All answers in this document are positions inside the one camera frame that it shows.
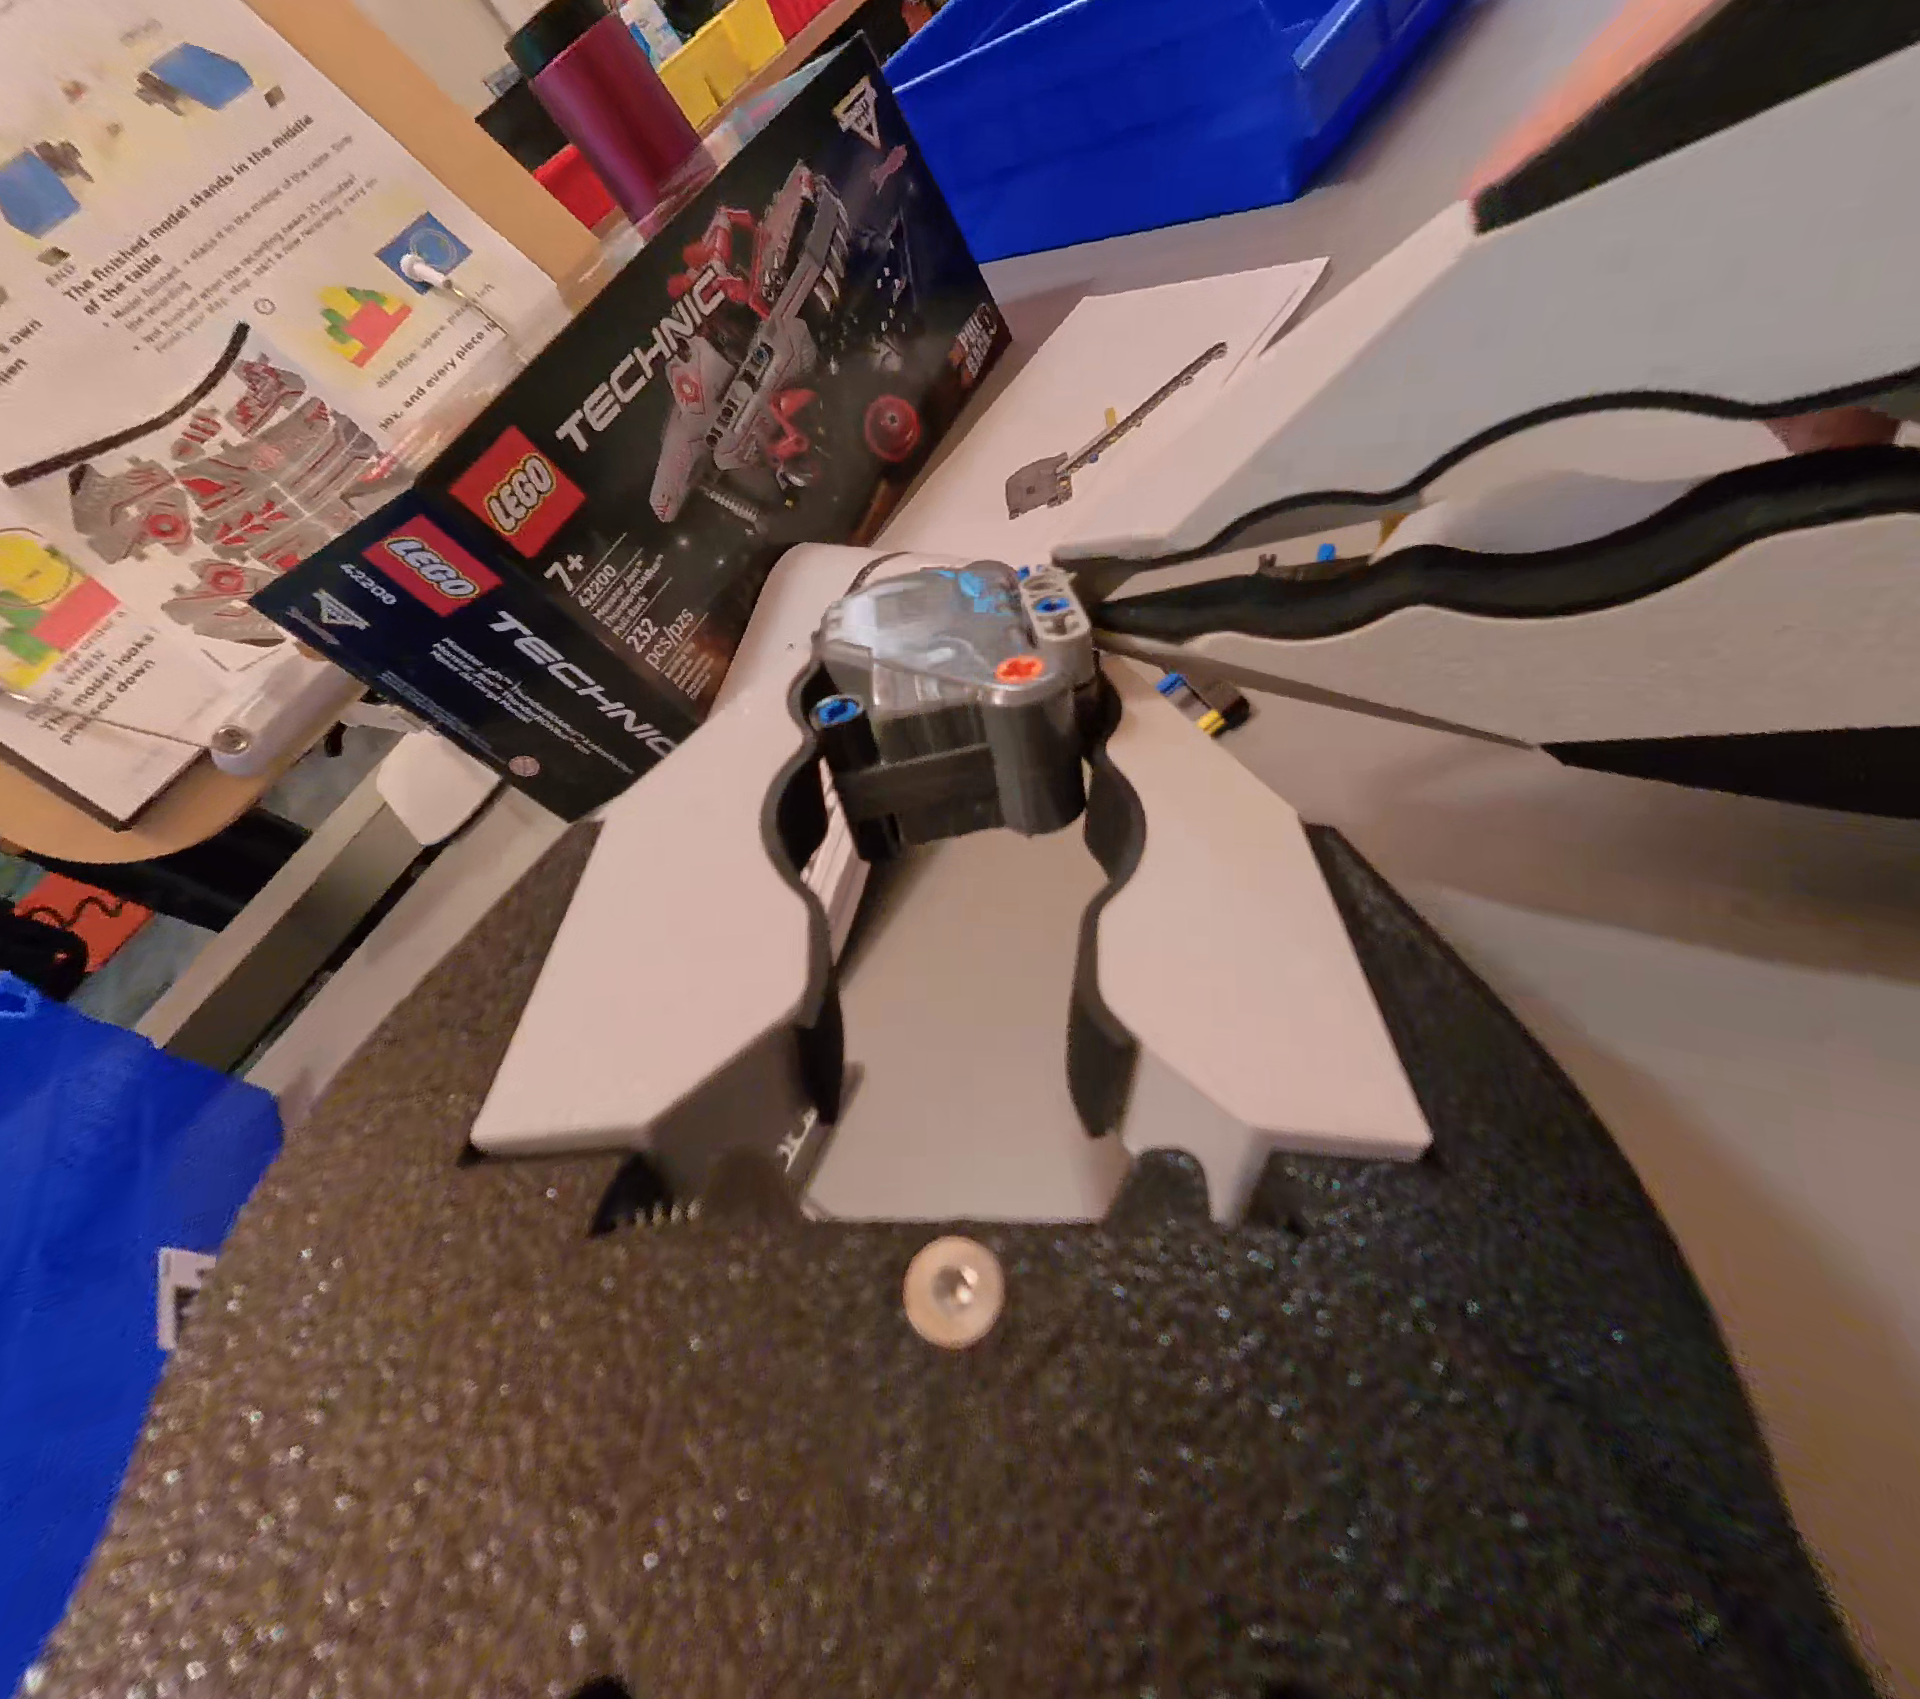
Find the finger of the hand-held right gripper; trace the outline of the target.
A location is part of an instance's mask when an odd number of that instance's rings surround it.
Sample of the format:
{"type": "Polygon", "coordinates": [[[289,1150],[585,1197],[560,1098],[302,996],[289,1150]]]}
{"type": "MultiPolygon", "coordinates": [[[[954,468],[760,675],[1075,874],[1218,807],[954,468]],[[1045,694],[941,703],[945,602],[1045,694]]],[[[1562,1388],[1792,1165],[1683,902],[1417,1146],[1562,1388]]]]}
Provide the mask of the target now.
{"type": "Polygon", "coordinates": [[[1054,556],[1224,551],[1556,419],[1771,419],[1913,380],[1917,87],[1828,84],[1520,223],[1442,212],[1118,468],[1054,556]]]}
{"type": "Polygon", "coordinates": [[[1134,657],[1513,746],[1917,725],[1917,449],[1742,466],[1606,535],[1095,609],[1134,657]]]}

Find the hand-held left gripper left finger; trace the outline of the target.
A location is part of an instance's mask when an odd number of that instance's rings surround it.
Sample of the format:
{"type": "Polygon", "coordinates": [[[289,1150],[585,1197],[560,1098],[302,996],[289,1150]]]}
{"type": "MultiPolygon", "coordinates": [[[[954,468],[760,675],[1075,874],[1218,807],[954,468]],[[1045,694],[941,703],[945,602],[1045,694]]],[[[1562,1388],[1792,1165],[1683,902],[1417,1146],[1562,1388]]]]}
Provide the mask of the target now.
{"type": "Polygon", "coordinates": [[[691,1200],[734,1150],[765,1147],[828,1200],[872,1137],[882,1074],[846,1043],[843,1118],[808,1123],[797,1024],[813,980],[813,907],[828,987],[868,866],[828,822],[828,884],[801,896],[765,835],[765,799],[805,731],[787,688],[826,609],[895,551],[787,551],[708,722],[602,814],[539,982],[470,1146],[487,1160],[645,1157],[691,1200]]]}

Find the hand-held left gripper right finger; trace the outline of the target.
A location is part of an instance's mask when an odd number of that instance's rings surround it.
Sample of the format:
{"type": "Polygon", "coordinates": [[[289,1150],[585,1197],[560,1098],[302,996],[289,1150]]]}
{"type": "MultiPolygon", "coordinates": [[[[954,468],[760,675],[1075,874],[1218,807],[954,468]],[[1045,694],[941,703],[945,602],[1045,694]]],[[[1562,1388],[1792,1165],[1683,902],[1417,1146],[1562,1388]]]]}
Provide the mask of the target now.
{"type": "Polygon", "coordinates": [[[1097,684],[1071,1108],[1240,1223],[1270,1157],[1420,1160],[1433,1126],[1300,815],[1125,664],[1097,684]]]}

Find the dark grey toy motor block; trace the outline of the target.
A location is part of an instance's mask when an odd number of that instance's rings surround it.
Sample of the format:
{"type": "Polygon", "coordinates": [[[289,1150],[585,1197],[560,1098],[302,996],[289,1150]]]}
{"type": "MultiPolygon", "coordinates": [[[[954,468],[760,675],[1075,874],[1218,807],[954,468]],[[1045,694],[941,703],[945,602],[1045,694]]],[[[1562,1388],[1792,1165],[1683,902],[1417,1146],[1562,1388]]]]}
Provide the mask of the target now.
{"type": "Polygon", "coordinates": [[[868,562],[823,613],[805,727],[860,861],[1084,814],[1097,657],[1041,653],[1005,562],[868,562]]]}

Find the white instruction booklet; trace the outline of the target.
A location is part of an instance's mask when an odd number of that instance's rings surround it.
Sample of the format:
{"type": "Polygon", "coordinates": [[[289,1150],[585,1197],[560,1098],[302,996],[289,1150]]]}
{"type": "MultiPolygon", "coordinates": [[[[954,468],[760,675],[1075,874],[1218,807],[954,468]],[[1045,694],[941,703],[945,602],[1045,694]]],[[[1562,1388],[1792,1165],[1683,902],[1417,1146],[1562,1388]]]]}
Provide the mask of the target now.
{"type": "Polygon", "coordinates": [[[1306,306],[1327,263],[1232,270],[1130,293],[1084,296],[1041,344],[1017,344],[877,539],[882,575],[915,556],[1028,567],[1068,539],[1092,502],[1161,435],[1189,431],[1306,306]],[[1007,477],[1106,438],[1179,367],[1218,348],[1184,390],[1113,449],[1068,474],[1068,497],[1012,516],[1007,477]]]}

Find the orange patterned object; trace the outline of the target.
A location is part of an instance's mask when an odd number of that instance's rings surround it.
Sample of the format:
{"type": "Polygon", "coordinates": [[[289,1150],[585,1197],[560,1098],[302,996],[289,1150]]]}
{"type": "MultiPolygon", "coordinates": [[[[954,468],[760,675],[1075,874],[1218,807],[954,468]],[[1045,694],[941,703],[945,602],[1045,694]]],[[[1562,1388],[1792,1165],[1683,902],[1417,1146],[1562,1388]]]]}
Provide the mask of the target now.
{"type": "Polygon", "coordinates": [[[87,951],[87,977],[103,974],[155,919],[134,899],[58,871],[38,871],[13,896],[13,911],[78,936],[87,951]]]}

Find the dark toy set box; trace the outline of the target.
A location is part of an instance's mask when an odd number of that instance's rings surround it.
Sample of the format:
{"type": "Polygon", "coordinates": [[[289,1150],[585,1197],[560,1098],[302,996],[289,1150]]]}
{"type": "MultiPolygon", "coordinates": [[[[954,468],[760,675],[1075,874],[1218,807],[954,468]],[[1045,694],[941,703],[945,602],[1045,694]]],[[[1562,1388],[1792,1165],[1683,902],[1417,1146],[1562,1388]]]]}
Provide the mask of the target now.
{"type": "Polygon", "coordinates": [[[257,597],[566,822],[710,715],[801,542],[868,544],[1012,328],[864,38],[410,486],[257,597]]]}

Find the blue bin with white tag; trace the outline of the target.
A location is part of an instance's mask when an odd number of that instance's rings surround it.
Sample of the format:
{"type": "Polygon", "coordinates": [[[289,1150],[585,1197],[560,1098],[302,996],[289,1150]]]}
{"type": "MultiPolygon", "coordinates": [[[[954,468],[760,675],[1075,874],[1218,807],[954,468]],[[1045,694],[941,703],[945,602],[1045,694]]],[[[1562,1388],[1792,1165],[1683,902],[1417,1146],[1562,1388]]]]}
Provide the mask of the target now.
{"type": "Polygon", "coordinates": [[[275,1095],[2,980],[2,1697],[112,1518],[275,1095]]]}

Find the magenta tumbler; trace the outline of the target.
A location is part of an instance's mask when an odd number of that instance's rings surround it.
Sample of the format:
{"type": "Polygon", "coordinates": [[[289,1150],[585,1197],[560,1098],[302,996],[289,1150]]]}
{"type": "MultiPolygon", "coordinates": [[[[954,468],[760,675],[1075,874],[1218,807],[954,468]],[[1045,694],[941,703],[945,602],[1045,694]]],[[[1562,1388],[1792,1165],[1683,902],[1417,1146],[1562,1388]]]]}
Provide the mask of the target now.
{"type": "Polygon", "coordinates": [[[552,0],[510,56],[548,119],[636,226],[700,191],[715,163],[636,32],[589,0],[552,0]]]}

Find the printed instruction sign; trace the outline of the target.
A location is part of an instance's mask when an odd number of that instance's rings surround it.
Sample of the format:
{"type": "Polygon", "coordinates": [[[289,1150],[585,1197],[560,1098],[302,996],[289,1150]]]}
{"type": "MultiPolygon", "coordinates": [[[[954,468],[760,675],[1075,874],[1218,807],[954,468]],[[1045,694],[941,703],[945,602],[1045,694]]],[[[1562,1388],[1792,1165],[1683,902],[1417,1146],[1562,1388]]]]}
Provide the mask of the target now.
{"type": "Polygon", "coordinates": [[[289,675],[260,594],[560,322],[247,0],[2,0],[2,758],[134,827],[289,675]]]}

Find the yellow plastic bin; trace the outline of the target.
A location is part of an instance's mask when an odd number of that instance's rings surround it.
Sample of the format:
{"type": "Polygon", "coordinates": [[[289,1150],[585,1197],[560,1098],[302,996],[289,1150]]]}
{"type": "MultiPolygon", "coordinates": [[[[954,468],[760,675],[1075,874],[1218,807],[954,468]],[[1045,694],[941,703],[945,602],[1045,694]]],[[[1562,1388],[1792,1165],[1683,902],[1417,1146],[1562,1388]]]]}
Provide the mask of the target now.
{"type": "Polygon", "coordinates": [[[708,128],[734,97],[784,51],[770,0],[731,0],[686,45],[661,58],[657,76],[691,128],[708,128]]]}

